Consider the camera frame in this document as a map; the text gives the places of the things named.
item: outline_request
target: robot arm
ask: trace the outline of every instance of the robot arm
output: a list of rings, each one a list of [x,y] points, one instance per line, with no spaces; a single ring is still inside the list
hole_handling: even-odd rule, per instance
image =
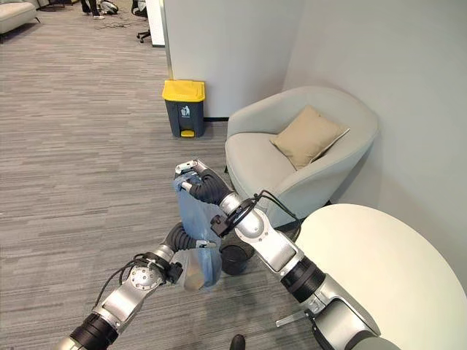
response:
[[[182,223],[175,225],[155,251],[138,254],[141,257],[133,259],[111,276],[110,279],[130,268],[128,278],[101,303],[99,296],[92,313],[54,349],[107,349],[131,323],[146,298],[166,282],[177,282],[182,274],[182,266],[178,262],[171,263],[177,251],[215,246],[210,241],[195,240],[188,236]]]
[[[261,210],[252,209],[248,201],[228,189],[224,181],[199,160],[183,163],[176,170],[178,174],[185,171],[195,171],[202,183],[194,187],[186,182],[182,187],[201,201],[217,204],[227,215],[213,218],[213,231],[222,237],[231,228],[229,217],[240,218],[234,225],[235,233],[256,250],[276,279],[300,303],[324,349],[348,350],[363,339],[381,335],[365,308],[289,238],[275,230]],[[204,179],[209,186],[203,186]]]

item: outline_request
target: round table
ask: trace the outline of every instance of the round table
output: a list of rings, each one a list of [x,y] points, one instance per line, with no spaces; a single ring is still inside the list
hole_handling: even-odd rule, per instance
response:
[[[451,267],[415,230],[376,209],[326,206],[297,245],[374,317],[402,350],[467,349],[467,298]]]

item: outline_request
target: white armchair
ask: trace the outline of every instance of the white armchair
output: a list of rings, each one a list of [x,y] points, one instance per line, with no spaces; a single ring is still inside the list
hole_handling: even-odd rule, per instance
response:
[[[350,128],[321,158],[295,170],[269,141],[306,106]],[[299,87],[266,98],[228,120],[225,157],[236,191],[243,198],[266,189],[299,218],[322,207],[370,147],[377,119],[359,100],[328,87]],[[273,203],[262,200],[274,227],[293,221]]]

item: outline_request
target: yellow lid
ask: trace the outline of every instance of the yellow lid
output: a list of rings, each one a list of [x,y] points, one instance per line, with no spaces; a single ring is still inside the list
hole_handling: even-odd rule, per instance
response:
[[[193,80],[166,80],[162,97],[167,101],[204,101],[204,82]]]

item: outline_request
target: black bin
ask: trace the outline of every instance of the black bin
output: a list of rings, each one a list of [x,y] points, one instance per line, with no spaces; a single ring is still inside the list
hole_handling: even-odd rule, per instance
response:
[[[166,80],[162,97],[175,137],[199,137],[204,133],[204,82]]]
[[[241,241],[238,236],[227,238],[219,251],[222,258],[222,271],[232,276],[242,273],[247,267],[248,260],[255,253],[255,250]]]

